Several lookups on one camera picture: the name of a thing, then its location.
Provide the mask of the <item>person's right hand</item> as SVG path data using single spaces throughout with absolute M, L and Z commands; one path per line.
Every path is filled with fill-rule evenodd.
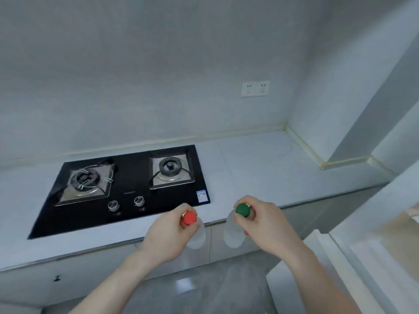
M 245 196 L 235 203 L 234 209 L 240 203 L 250 206 L 249 216 L 257 216 L 259 229 L 254 236 L 250 236 L 254 243 L 265 252 L 286 260 L 301 240 L 280 208 L 273 203 Z M 241 215 L 234 215 L 234 220 L 241 227 L 243 218 Z

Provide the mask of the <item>person's left hand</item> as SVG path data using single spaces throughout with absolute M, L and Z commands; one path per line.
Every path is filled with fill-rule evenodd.
M 149 228 L 139 250 L 152 268 L 177 258 L 195 234 L 181 231 L 180 222 L 187 211 L 197 215 L 194 208 L 183 203 L 159 216 Z

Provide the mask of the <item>clear bottle with red cap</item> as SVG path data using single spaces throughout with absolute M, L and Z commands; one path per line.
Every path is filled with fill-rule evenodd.
M 182 217 L 182 222 L 186 225 L 190 225 L 194 222 L 198 222 L 200 224 L 200 228 L 186 243 L 186 247 L 190 249 L 202 248 L 206 243 L 206 232 L 203 221 L 194 212 L 187 211 Z

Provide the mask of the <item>clear bottle with green cap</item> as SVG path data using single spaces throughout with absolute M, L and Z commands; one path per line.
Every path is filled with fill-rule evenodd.
M 248 218 L 251 214 L 251 208 L 246 203 L 240 203 L 237 205 L 236 209 L 229 213 L 226 219 L 226 226 L 224 228 L 224 241 L 229 248 L 233 249 L 239 248 L 246 238 L 244 229 L 234 220 L 235 214 L 241 215 L 244 218 Z

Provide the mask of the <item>person's right forearm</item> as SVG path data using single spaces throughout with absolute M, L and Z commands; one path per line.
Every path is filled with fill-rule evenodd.
M 332 281 L 314 252 L 302 241 L 278 254 L 291 271 L 308 314 L 362 314 Z

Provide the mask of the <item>person's left forearm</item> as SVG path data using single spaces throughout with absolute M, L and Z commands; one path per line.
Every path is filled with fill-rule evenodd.
M 121 314 L 141 281 L 158 265 L 160 260 L 151 252 L 139 249 L 130 254 L 69 314 Z

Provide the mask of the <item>small steel gas burner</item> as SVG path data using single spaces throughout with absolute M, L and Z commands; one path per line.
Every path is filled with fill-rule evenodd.
M 151 190 L 195 182 L 191 158 L 187 152 L 154 154 L 149 160 Z

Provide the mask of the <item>black glass gas hob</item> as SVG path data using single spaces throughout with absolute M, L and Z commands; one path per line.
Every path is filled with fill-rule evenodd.
M 188 153 L 192 162 L 195 182 L 151 190 L 149 184 L 151 164 L 149 159 L 154 154 L 167 155 L 175 152 Z M 66 184 L 71 170 L 97 164 L 105 159 L 111 159 L 117 167 L 109 197 L 71 205 L 54 206 L 57 200 L 50 199 L 49 196 L 58 186 Z M 193 144 L 65 162 L 61 166 L 55 182 L 45 199 L 28 239 L 49 237 L 160 214 L 171 211 L 183 203 L 192 207 L 206 205 L 210 202 L 199 204 L 196 196 L 196 191 L 204 189 L 207 190 L 207 186 L 196 146 Z M 134 198 L 137 196 L 144 197 L 145 204 L 141 208 L 134 205 Z M 119 203 L 117 212 L 108 210 L 107 205 L 112 200 L 117 200 Z

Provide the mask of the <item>large steel gas burner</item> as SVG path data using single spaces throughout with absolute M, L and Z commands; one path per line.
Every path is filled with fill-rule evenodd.
M 55 207 L 107 198 L 116 172 L 111 159 L 71 170 L 66 184 L 53 190 L 49 198 L 57 200 Z

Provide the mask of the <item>grey kitchen base cabinet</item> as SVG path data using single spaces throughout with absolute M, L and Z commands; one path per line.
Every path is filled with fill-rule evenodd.
M 313 230 L 332 230 L 382 186 L 305 201 L 282 208 L 297 234 L 305 238 Z M 174 261 L 157 267 L 146 279 L 173 274 L 256 251 L 246 237 L 239 248 L 224 241 L 225 222 L 205 227 L 206 243 L 186 248 Z M 0 272 L 0 314 L 39 313 L 43 307 L 86 296 L 134 251 L 140 242 L 117 244 L 65 259 Z M 55 276 L 61 280 L 53 282 Z

